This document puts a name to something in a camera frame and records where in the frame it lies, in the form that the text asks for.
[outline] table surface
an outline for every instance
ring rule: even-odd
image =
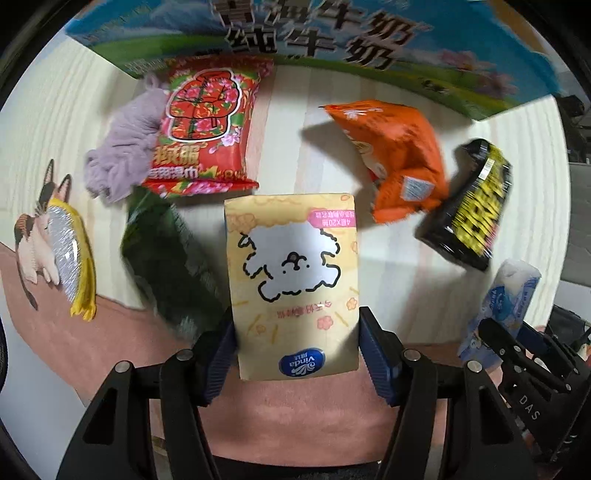
[[[14,249],[14,222],[22,212],[33,212],[44,169],[54,158],[56,180],[67,173],[73,176],[70,203],[86,224],[98,295],[131,308],[142,308],[142,303],[119,253],[125,203],[107,206],[90,197],[83,185],[83,159],[105,137],[116,109],[140,90],[136,80],[106,60],[58,37],[30,66],[0,113],[0,242]],[[415,239],[422,214],[390,225],[372,223],[371,186],[361,159],[319,108],[368,98],[414,106],[428,118],[448,179],[459,171],[456,149],[474,137],[496,144],[512,163],[514,186],[487,273],[453,265]],[[526,321],[534,326],[547,321],[570,217],[566,146],[553,98],[473,122],[394,86],[327,70],[280,66],[261,86],[247,164],[250,176],[260,182],[258,194],[355,194],[361,304],[370,306],[381,325],[403,342],[462,337],[506,258],[522,259],[540,270],[542,278]],[[189,199],[181,203],[180,212],[227,290],[224,198]]]

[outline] pink label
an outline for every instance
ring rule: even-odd
[[[314,228],[355,228],[355,210],[312,210],[308,221]]]

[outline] blue gripper pad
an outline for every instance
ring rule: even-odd
[[[203,396],[208,404],[222,391],[223,383],[226,380],[237,348],[234,322],[230,320],[226,322],[226,330],[222,335],[222,340],[207,367],[207,380]]]
[[[544,355],[548,351],[544,336],[525,322],[517,333],[517,341],[537,356]]]
[[[402,371],[399,357],[402,349],[400,352],[394,351],[394,345],[388,342],[368,307],[359,309],[359,348],[376,393],[391,407],[400,405],[404,392],[395,387],[397,382],[393,380],[397,379]]]

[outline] yellow fan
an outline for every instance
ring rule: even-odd
[[[89,322],[96,313],[95,262],[78,212],[57,198],[49,201],[49,234],[60,283],[72,304],[70,315]]]

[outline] vinda logo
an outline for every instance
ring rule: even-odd
[[[279,362],[279,370],[288,377],[305,377],[324,366],[324,352],[317,348],[306,348],[293,355],[286,355]]]

